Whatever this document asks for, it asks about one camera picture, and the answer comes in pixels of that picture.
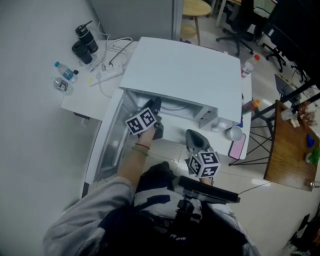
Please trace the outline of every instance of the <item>gray sleeve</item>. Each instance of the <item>gray sleeve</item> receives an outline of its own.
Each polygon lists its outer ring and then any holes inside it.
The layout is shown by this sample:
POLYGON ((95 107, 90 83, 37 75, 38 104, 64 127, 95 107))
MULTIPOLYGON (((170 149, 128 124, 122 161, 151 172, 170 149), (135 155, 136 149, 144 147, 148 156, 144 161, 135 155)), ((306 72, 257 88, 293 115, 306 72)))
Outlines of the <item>gray sleeve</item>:
POLYGON ((123 177, 86 195, 48 229, 43 238, 44 255, 76 255, 101 220, 114 209, 132 204, 134 196, 134 188, 123 177))

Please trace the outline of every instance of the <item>computer monitor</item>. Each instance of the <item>computer monitor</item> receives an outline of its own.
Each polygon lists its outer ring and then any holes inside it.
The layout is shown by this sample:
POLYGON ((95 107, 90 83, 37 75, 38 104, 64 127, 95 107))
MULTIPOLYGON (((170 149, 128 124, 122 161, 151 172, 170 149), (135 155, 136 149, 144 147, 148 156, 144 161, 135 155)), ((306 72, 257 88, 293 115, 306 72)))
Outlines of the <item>computer monitor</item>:
POLYGON ((319 29, 317 0, 279 0, 263 31, 289 61, 304 65, 320 53, 319 29))

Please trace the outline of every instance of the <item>human arm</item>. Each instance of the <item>human arm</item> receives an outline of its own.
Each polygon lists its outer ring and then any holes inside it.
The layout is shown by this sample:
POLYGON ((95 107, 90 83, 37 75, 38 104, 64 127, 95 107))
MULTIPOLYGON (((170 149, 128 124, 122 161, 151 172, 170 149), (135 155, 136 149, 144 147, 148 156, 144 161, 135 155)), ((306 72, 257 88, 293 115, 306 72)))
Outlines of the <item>human arm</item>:
MULTIPOLYGON (((137 144, 134 147, 147 154, 155 132, 155 128, 153 126, 150 127, 147 131, 141 134, 137 144)), ((145 162, 146 155, 137 150, 132 150, 128 158, 125 160, 123 166, 118 171, 117 176, 128 179, 132 186, 136 189, 139 184, 145 162)))
MULTIPOLYGON (((144 132, 138 144, 150 147, 155 129, 144 132)), ((148 152, 140 145, 137 149, 148 152)), ((44 254, 48 256, 75 256, 92 237, 99 238, 102 220, 112 211, 130 206, 146 161, 143 153, 132 150, 118 170, 117 177, 86 195, 54 223, 43 238, 44 254)))

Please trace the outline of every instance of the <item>tiled floor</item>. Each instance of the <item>tiled floor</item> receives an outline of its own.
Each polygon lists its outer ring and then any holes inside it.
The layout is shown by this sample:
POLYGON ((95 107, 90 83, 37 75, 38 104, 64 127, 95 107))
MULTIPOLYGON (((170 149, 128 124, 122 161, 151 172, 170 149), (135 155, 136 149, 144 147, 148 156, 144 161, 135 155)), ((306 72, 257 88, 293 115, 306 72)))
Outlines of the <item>tiled floor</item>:
MULTIPOLYGON (((229 54, 234 54, 236 48, 231 41, 216 42, 216 38, 223 36, 221 28, 215 28, 215 19, 201 17, 199 19, 201 45, 210 47, 219 51, 227 51, 229 54)), ((197 44, 197 38, 189 39, 193 44, 197 44)), ((256 99, 262 99, 262 108, 269 106, 279 94, 276 90, 274 74, 278 73, 278 69, 272 61, 267 61, 263 56, 266 52, 255 44, 251 44, 256 53, 259 53, 262 58, 259 66, 252 74, 252 94, 256 99)), ((251 57, 245 49, 242 49, 240 54, 241 62, 251 57)), ((287 66, 283 71, 283 76, 291 81, 293 74, 292 69, 287 66)), ((294 83, 297 85, 299 76, 294 77, 294 83)), ((252 129, 252 131, 267 136, 266 130, 252 129)), ((254 136, 260 143, 264 140, 261 137, 254 136)), ((131 137, 126 146, 123 158, 130 152, 130 146, 135 143, 137 138, 131 137)), ((258 144, 252 139, 249 140, 248 152, 258 144)), ((265 144, 266 148, 270 148, 271 143, 265 144)), ((254 151, 247 156, 247 160, 263 158, 268 156, 267 151, 263 148, 254 151)), ((144 171, 147 171, 152 165, 168 161, 170 168, 176 175, 185 175, 192 179, 188 173, 185 163, 186 147, 167 140, 157 140, 153 143, 149 157, 146 160, 144 171)), ((257 248, 263 256, 283 256, 289 255, 288 250, 283 250, 288 239, 299 227, 303 217, 306 214, 313 216, 320 201, 320 189, 314 189, 312 192, 306 192, 299 189, 286 187, 283 185, 269 183, 263 180, 266 164, 246 165, 246 166, 228 166, 231 158, 220 155, 222 167, 220 172, 214 178, 214 186, 224 190, 240 193, 250 188, 262 185, 253 190, 241 194, 241 202, 232 204, 231 209, 234 211, 237 218, 240 220, 243 228, 250 235, 251 239, 256 243, 257 248)), ((90 189, 94 189, 101 181, 94 184, 90 189)))

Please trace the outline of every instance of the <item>white wall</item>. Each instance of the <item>white wall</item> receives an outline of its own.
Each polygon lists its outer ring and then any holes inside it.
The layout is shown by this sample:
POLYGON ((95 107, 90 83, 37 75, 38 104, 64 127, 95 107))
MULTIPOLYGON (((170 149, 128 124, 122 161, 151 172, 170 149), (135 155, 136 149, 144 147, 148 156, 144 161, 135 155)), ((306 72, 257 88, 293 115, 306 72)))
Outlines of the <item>white wall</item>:
POLYGON ((82 190, 98 122, 60 108, 60 61, 73 68, 85 0, 0 0, 0 255, 42 255, 42 238, 82 190))

